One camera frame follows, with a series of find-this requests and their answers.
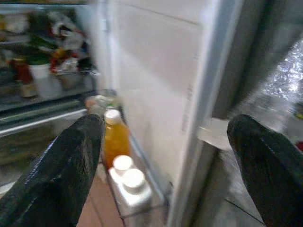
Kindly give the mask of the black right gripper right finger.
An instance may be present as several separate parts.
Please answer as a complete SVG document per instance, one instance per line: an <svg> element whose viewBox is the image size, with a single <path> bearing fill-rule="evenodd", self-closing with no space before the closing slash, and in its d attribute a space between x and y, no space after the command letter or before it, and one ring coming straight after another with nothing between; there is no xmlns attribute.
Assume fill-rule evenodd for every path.
<svg viewBox="0 0 303 227"><path fill-rule="evenodd" d="M229 121L228 140L244 185L267 227L303 225L303 154L248 115Z"/></svg>

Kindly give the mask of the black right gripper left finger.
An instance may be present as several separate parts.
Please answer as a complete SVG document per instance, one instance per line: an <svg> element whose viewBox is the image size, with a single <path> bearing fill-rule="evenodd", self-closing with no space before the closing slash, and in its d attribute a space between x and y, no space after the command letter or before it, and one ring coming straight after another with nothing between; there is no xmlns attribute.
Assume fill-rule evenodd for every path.
<svg viewBox="0 0 303 227"><path fill-rule="evenodd" d="M105 123L97 114L87 114L63 130L1 198L1 226L76 226L104 135Z"/></svg>

